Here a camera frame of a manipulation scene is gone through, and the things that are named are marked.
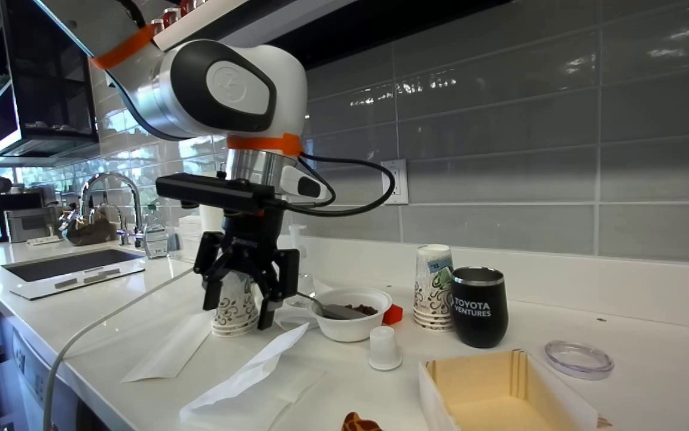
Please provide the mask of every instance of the kitchen cabinet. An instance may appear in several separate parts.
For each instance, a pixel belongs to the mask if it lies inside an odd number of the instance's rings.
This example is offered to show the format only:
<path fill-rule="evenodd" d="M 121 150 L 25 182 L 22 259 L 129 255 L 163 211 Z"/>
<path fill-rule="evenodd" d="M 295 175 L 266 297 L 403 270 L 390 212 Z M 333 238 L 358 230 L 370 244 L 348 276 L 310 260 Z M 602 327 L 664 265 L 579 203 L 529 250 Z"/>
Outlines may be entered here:
<path fill-rule="evenodd" d="M 86 54 L 34 0 L 0 0 L 0 156 L 95 144 Z"/>
<path fill-rule="evenodd" d="M 45 380 L 47 363 L 0 311 L 0 428 L 39 428 Z M 62 380 L 55 382 L 53 411 L 53 428 L 105 428 Z"/>

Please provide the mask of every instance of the napkin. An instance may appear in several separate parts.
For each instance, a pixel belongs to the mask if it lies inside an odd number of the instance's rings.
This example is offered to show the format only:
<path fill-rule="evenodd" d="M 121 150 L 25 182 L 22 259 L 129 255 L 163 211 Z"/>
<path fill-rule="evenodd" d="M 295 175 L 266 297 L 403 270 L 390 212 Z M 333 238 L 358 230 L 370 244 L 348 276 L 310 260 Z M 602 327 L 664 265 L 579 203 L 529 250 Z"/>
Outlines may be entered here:
<path fill-rule="evenodd" d="M 318 378 L 318 370 L 291 358 L 280 362 L 280 355 L 291 349 L 306 331 L 309 326 L 299 326 L 276 335 L 227 380 L 183 404 L 179 420 L 211 428 L 270 428 Z"/>
<path fill-rule="evenodd" d="M 205 314 L 191 314 L 179 323 L 163 345 L 152 351 L 140 355 L 135 366 L 124 376 L 124 380 L 148 380 L 148 378 L 171 378 L 194 356 L 211 331 Z"/>

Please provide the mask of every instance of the faucet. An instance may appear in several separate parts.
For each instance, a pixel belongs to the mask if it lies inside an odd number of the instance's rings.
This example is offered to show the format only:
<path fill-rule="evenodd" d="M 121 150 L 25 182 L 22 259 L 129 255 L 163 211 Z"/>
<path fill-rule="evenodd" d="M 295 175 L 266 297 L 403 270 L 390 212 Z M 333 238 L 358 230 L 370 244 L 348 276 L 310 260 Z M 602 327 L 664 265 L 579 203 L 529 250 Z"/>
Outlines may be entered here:
<path fill-rule="evenodd" d="M 126 175 L 118 175 L 118 173 L 95 173 L 87 178 L 87 182 L 84 184 L 80 188 L 80 198 L 84 198 L 84 220 L 87 220 L 87 191 L 92 188 L 95 182 L 99 180 L 118 180 L 126 184 L 126 188 L 130 191 L 130 198 L 134 198 L 134 235 L 140 235 L 142 232 L 142 206 L 140 206 L 140 198 L 138 198 L 138 186 L 126 178 Z"/>

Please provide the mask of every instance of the orange robot stripe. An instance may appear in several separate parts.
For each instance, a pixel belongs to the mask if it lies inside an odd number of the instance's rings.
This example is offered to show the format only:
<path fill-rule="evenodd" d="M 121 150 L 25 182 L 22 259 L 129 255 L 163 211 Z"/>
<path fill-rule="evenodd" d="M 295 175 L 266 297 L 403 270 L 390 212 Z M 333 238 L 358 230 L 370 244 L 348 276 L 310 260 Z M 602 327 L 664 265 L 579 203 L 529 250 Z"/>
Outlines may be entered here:
<path fill-rule="evenodd" d="M 142 26 L 140 30 L 130 34 L 126 40 L 121 40 L 112 51 L 95 54 L 90 63 L 99 69 L 112 69 L 121 65 L 126 57 L 142 51 L 150 40 L 152 40 L 152 26 Z"/>
<path fill-rule="evenodd" d="M 295 135 L 282 136 L 227 136 L 227 149 L 243 149 L 243 150 L 280 150 L 288 157 L 301 154 L 301 139 Z"/>

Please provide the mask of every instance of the plastic container lid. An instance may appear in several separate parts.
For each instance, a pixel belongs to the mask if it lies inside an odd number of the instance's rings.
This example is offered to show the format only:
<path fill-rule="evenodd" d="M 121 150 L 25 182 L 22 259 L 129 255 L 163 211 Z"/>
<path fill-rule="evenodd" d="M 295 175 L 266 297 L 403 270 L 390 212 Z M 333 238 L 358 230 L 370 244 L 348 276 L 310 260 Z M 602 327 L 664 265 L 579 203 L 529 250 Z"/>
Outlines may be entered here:
<path fill-rule="evenodd" d="M 601 380 L 611 370 L 611 358 L 602 349 L 587 345 L 551 340 L 542 346 L 542 351 L 554 370 L 573 378 Z"/>

